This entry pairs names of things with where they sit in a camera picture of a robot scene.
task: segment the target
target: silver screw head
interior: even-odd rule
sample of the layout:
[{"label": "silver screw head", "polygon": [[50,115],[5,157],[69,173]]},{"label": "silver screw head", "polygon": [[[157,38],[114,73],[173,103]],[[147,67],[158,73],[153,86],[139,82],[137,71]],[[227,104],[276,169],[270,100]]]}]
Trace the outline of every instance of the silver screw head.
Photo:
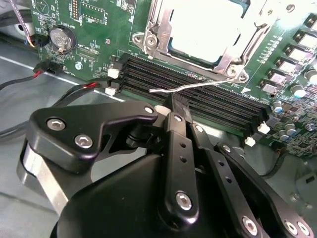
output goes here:
[{"label": "silver screw head", "polygon": [[66,125],[65,123],[60,119],[49,119],[47,122],[48,128],[51,130],[64,130]]},{"label": "silver screw head", "polygon": [[179,121],[179,122],[182,121],[182,118],[181,118],[180,116],[178,116],[178,115],[175,115],[174,118],[175,118],[177,121]]},{"label": "silver screw head", "polygon": [[157,40],[157,38],[155,36],[149,36],[147,38],[147,45],[149,47],[156,46],[157,42],[158,42],[158,40]]},{"label": "silver screw head", "polygon": [[229,77],[234,77],[237,75],[237,70],[235,68],[235,66],[230,66],[227,70],[227,74]]},{"label": "silver screw head", "polygon": [[229,152],[229,153],[231,152],[231,150],[230,150],[229,146],[224,145],[224,146],[223,146],[223,148],[224,148],[227,152]]},{"label": "silver screw head", "polygon": [[309,230],[307,229],[307,227],[303,223],[298,222],[297,225],[299,226],[301,231],[304,233],[304,235],[306,235],[306,236],[310,235]]},{"label": "silver screw head", "polygon": [[181,209],[185,211],[188,211],[192,208],[192,201],[185,193],[179,192],[176,195],[176,202],[181,207]]},{"label": "silver screw head", "polygon": [[250,218],[243,217],[242,223],[251,235],[256,236],[258,234],[258,228],[256,224]]},{"label": "silver screw head", "polygon": [[294,193],[293,192],[290,195],[290,199],[291,199],[291,201],[296,202],[296,201],[301,200],[301,197],[300,197],[300,195],[298,193]]},{"label": "silver screw head", "polygon": [[296,227],[292,223],[290,223],[289,221],[285,221],[285,225],[287,229],[290,231],[290,233],[292,233],[295,236],[298,234]]},{"label": "silver screw head", "polygon": [[77,135],[75,137],[75,144],[80,148],[88,149],[93,146],[93,140],[87,135]]},{"label": "silver screw head", "polygon": [[153,111],[153,109],[152,108],[149,108],[149,107],[145,107],[145,111],[147,112],[147,113],[153,113],[154,111]]},{"label": "silver screw head", "polygon": [[202,133],[204,130],[200,125],[196,126],[197,131],[199,131],[200,133]]}]

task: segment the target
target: black memory slot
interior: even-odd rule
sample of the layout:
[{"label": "black memory slot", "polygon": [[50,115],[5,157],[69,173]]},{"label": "black memory slot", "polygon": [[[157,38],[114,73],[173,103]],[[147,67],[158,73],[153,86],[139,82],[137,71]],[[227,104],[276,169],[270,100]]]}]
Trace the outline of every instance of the black memory slot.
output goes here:
[{"label": "black memory slot", "polygon": [[[151,87],[151,86],[158,87],[160,85],[162,86],[163,84],[165,84],[161,81],[156,81],[155,77],[153,77],[152,75],[148,75],[143,72],[138,73],[135,70],[129,70],[128,75],[130,77],[133,76],[133,79],[140,83],[142,81],[146,81],[146,83],[148,84],[148,87]],[[213,109],[214,113],[218,113],[218,115],[221,115],[223,117],[233,117],[234,119],[236,119],[236,121],[242,121],[243,123],[248,123],[250,120],[253,121],[257,118],[257,114],[255,112],[246,110],[243,107],[232,105],[228,101],[224,101],[221,98],[212,98],[212,97],[208,98],[205,95],[198,96],[197,93],[194,92],[193,90],[183,90],[183,91],[180,91],[179,94],[181,94],[182,96],[185,96],[187,100],[193,101],[193,104],[198,104],[197,101],[199,101],[200,104],[206,107],[205,108],[206,111],[210,111],[210,109]]]},{"label": "black memory slot", "polygon": [[[157,101],[157,98],[151,98],[148,96],[148,86],[149,85],[145,84],[141,80],[135,79],[131,76],[127,76],[125,78],[124,89],[127,90],[127,86],[130,86],[130,85],[133,85],[133,88],[135,90],[137,90],[138,88],[142,89],[142,95],[146,96],[147,98],[150,98],[152,100]],[[207,115],[209,115],[209,117],[212,117],[213,121],[215,119],[217,119],[217,121],[222,120],[222,121],[225,121],[226,124],[228,124],[228,123],[234,124],[235,128],[239,128],[240,130],[242,130],[250,122],[249,120],[246,120],[246,119],[243,120],[242,118],[235,116],[234,114],[231,114],[230,112],[222,111],[218,107],[210,107],[210,106],[206,107],[206,106],[204,106],[205,103],[203,103],[203,102],[200,102],[198,104],[190,96],[183,94],[182,92],[180,92],[180,94],[188,100],[190,107],[191,107],[191,111],[193,111],[193,112],[200,111],[201,115],[202,115],[202,112],[204,112],[205,115],[207,114]],[[167,98],[167,95],[162,93],[161,98],[162,99],[160,100],[160,102],[163,102]]]},{"label": "black memory slot", "polygon": [[[138,58],[130,58],[128,64],[131,68],[135,68],[138,71],[144,71],[146,73],[159,76],[158,78],[164,78],[167,81],[172,82],[173,86],[171,86],[171,88],[178,87],[178,86],[185,85],[185,84],[192,84],[192,83],[201,82],[197,79],[188,77],[188,76],[180,74],[176,71],[170,70],[168,68],[165,68],[165,67],[162,67],[162,66],[159,66],[159,65],[156,65],[154,63],[151,63],[151,62],[148,62],[148,61],[145,61],[142,59],[138,59]],[[197,88],[194,90],[205,92],[212,97],[220,97],[220,98],[222,98],[224,100],[228,100],[228,101],[230,101],[238,106],[248,108],[249,110],[253,110],[254,112],[258,112],[259,110],[261,110],[264,116],[262,117],[262,115],[260,115],[259,122],[268,120],[269,111],[267,111],[267,109],[263,108],[263,104],[255,101],[255,100],[250,100],[250,99],[245,98],[245,97],[238,95],[236,93],[231,93],[228,96],[228,92],[229,92],[228,90],[221,89],[221,88],[216,87],[216,86],[207,86],[204,88],[202,87],[202,88]]]},{"label": "black memory slot", "polygon": [[[134,80],[135,83],[142,83],[143,85],[145,85],[141,77],[135,77],[134,75],[135,74],[129,74],[129,76],[126,76],[126,79]],[[147,88],[149,85],[153,85],[153,79],[151,79],[150,77],[147,78]],[[252,119],[252,117],[242,114],[241,110],[239,111],[236,108],[231,108],[231,105],[228,105],[229,110],[224,108],[224,105],[227,104],[225,102],[218,101],[217,103],[215,103],[212,100],[208,101],[208,98],[202,100],[201,98],[196,98],[195,95],[193,95],[190,91],[187,90],[180,91],[179,94],[185,97],[188,101],[192,102],[193,105],[198,105],[204,108],[205,111],[208,111],[210,113],[213,112],[222,117],[231,117],[235,119],[236,122],[245,124],[248,123],[250,119]]]},{"label": "black memory slot", "polygon": [[[158,103],[163,103],[168,94],[149,93],[149,89],[172,89],[202,82],[128,54],[124,54],[118,63],[122,65],[123,89]],[[243,132],[245,137],[256,132],[257,126],[269,118],[270,106],[218,86],[191,88],[178,93],[187,99],[193,115]]]}]

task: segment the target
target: capacitor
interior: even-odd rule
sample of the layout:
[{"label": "capacitor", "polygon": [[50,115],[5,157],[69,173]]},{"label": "capacitor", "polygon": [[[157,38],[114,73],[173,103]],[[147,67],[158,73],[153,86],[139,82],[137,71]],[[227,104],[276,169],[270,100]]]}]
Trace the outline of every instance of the capacitor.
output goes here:
[{"label": "capacitor", "polygon": [[317,71],[312,69],[304,74],[304,77],[311,83],[317,84]]},{"label": "capacitor", "polygon": [[281,141],[286,141],[286,140],[289,138],[289,136],[286,134],[286,131],[285,131],[285,130],[280,130],[280,131],[278,132],[278,135],[279,135],[279,139],[280,139]]},{"label": "capacitor", "polygon": [[273,103],[273,110],[274,110],[275,113],[283,112],[282,102],[281,101],[274,102]]},{"label": "capacitor", "polygon": [[296,133],[296,128],[295,128],[294,124],[287,124],[285,126],[285,130],[286,130],[286,134],[289,135],[289,136],[291,136],[294,133]]},{"label": "capacitor", "polygon": [[302,85],[297,84],[291,88],[291,92],[293,93],[295,98],[302,98],[306,95],[306,91],[303,89]]}]

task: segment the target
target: motherboard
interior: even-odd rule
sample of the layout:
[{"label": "motherboard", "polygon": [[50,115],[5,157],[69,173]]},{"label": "motherboard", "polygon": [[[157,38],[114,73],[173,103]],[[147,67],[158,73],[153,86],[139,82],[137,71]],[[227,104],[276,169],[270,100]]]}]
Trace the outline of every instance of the motherboard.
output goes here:
[{"label": "motherboard", "polygon": [[[271,106],[270,130],[259,128],[253,140],[279,141],[300,157],[317,155],[316,1],[31,3],[36,33],[50,38],[39,48],[40,58],[63,65],[65,73],[84,80],[108,77],[116,74],[114,62],[128,54],[197,82],[227,80],[218,87]],[[133,91],[122,93],[141,99]]]}]

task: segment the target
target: metal screw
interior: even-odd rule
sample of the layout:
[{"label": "metal screw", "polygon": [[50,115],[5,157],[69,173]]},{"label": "metal screw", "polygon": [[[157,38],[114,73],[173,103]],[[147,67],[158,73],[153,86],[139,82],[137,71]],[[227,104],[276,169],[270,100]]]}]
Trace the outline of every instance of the metal screw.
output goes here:
[{"label": "metal screw", "polygon": [[149,108],[149,107],[145,107],[145,110],[148,112],[148,113],[153,113],[153,109],[152,108]]},{"label": "metal screw", "polygon": [[139,36],[134,37],[134,40],[135,40],[137,43],[140,43],[140,42],[141,42],[141,38],[140,38]]},{"label": "metal screw", "polygon": [[185,211],[188,211],[192,208],[192,201],[185,193],[179,192],[176,195],[176,202]]},{"label": "metal screw", "polygon": [[174,118],[175,118],[177,121],[179,121],[179,122],[182,121],[182,118],[181,118],[180,116],[178,116],[178,115],[175,115]]},{"label": "metal screw", "polygon": [[147,38],[147,44],[149,47],[153,47],[157,44],[158,40],[155,36],[149,36]]},{"label": "metal screw", "polygon": [[243,74],[243,75],[240,76],[239,81],[240,81],[240,82],[243,82],[243,81],[245,81],[245,80],[247,80],[247,79],[248,79],[247,76],[245,76],[245,75]]},{"label": "metal screw", "polygon": [[307,227],[305,227],[305,225],[303,223],[298,222],[297,224],[298,224],[299,228],[301,229],[301,231],[304,233],[304,235],[306,235],[306,236],[310,235],[309,230],[307,229]]},{"label": "metal screw", "polygon": [[301,200],[301,197],[300,197],[300,195],[299,195],[298,193],[291,193],[290,199],[291,199],[293,202],[296,202],[296,201]]},{"label": "metal screw", "polygon": [[306,203],[306,204],[305,204],[305,207],[306,207],[307,209],[312,209],[312,208],[313,208],[313,206],[312,206],[311,204],[309,204],[309,203]]},{"label": "metal screw", "polygon": [[203,128],[200,126],[200,125],[197,125],[196,126],[196,129],[200,132],[200,133],[202,133],[204,130],[203,130]]},{"label": "metal screw", "polygon": [[250,218],[243,217],[242,223],[251,235],[256,236],[258,234],[258,228]]},{"label": "metal screw", "polygon": [[313,124],[313,123],[309,123],[309,124],[307,124],[307,125],[305,126],[305,129],[306,129],[307,131],[313,131],[313,130],[315,130],[315,128],[316,128],[316,126],[315,126],[315,124]]},{"label": "metal screw", "polygon": [[49,119],[47,122],[48,128],[51,130],[64,130],[66,125],[65,123],[60,119]]},{"label": "metal screw", "polygon": [[235,69],[235,66],[230,66],[227,70],[227,74],[229,77],[234,77],[237,75],[237,70]]},{"label": "metal screw", "polygon": [[285,221],[285,225],[287,226],[288,230],[293,234],[293,235],[297,235],[298,231],[296,229],[296,227],[290,223],[289,221]]},{"label": "metal screw", "polygon": [[88,149],[93,146],[93,140],[87,135],[77,135],[75,137],[75,143],[83,149]]},{"label": "metal screw", "polygon": [[230,148],[229,148],[228,146],[224,145],[223,148],[224,148],[227,152],[229,152],[229,153],[231,152],[231,150],[230,150]]}]

